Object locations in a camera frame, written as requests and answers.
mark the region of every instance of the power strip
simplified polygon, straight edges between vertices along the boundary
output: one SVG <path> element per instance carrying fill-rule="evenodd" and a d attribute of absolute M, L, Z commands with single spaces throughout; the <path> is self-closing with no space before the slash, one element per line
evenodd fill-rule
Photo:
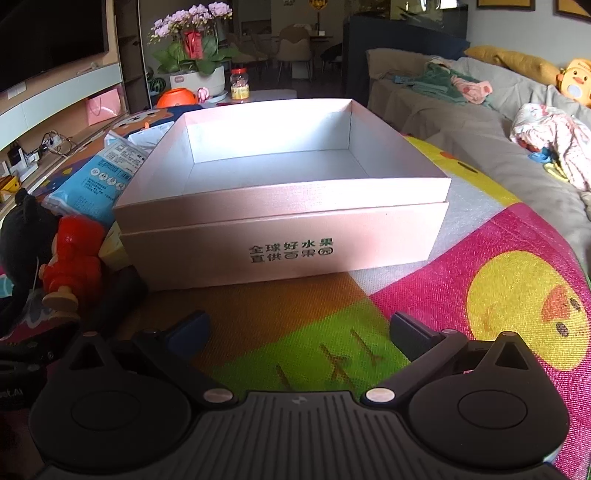
<path fill-rule="evenodd" d="M 51 148 L 56 148 L 58 145 L 60 145 L 64 140 L 62 139 L 61 135 L 59 134 L 55 134 L 52 135 L 51 138 L 47 141 L 47 144 L 51 147 Z"/>

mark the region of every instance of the play mat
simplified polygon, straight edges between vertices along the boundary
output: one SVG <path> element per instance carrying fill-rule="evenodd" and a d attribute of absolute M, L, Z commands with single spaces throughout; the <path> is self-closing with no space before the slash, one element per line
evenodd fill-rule
<path fill-rule="evenodd" d="M 143 112 L 115 128 L 129 134 L 176 119 L 182 109 Z M 61 185 L 102 148 L 98 135 L 36 191 Z M 246 390 L 341 390 L 359 395 L 407 364 L 388 336 L 400 310 L 440 330 L 492 340 L 515 330 L 537 354 L 570 412 L 555 462 L 569 478 L 589 474 L 591 293 L 567 242 L 528 206 L 482 173 L 407 138 L 451 178 L 449 210 L 429 260 L 408 265 L 258 284 L 150 295 L 119 331 L 167 328 L 196 309 L 212 335 L 193 364 Z M 9 286 L 2 283 L 4 290 Z M 11 341 L 47 328 L 32 308 Z"/>

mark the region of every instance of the metal screw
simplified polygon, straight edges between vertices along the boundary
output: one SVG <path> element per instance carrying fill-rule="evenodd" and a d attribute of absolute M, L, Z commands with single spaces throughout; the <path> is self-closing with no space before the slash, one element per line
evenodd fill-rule
<path fill-rule="evenodd" d="M 372 388 L 365 393 L 365 397 L 374 403 L 387 403 L 392 401 L 396 395 L 389 388 Z"/>
<path fill-rule="evenodd" d="M 226 388 L 211 388 L 203 394 L 209 403 L 226 403 L 234 398 L 234 394 Z"/>

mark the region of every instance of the gray sofa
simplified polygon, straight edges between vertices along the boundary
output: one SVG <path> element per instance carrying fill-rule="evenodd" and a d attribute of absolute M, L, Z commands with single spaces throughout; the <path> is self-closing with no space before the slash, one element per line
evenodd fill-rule
<path fill-rule="evenodd" d="M 524 103 L 553 105 L 591 128 L 591 109 L 567 99 L 555 87 L 541 85 L 502 67 L 471 58 L 452 68 L 488 80 L 491 108 L 455 105 L 415 93 L 392 82 L 393 75 L 418 76 L 428 56 L 378 48 L 368 51 L 371 90 L 368 108 L 400 132 L 436 145 L 513 192 L 571 245 L 585 270 L 591 262 L 591 222 L 579 192 L 550 176 L 508 139 L 515 114 Z"/>

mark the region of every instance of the pink box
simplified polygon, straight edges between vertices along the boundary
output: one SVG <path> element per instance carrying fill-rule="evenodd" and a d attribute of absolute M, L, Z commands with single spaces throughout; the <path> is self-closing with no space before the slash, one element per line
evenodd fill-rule
<path fill-rule="evenodd" d="M 426 260 L 451 180 L 349 99 L 185 113 L 115 206 L 153 290 Z"/>

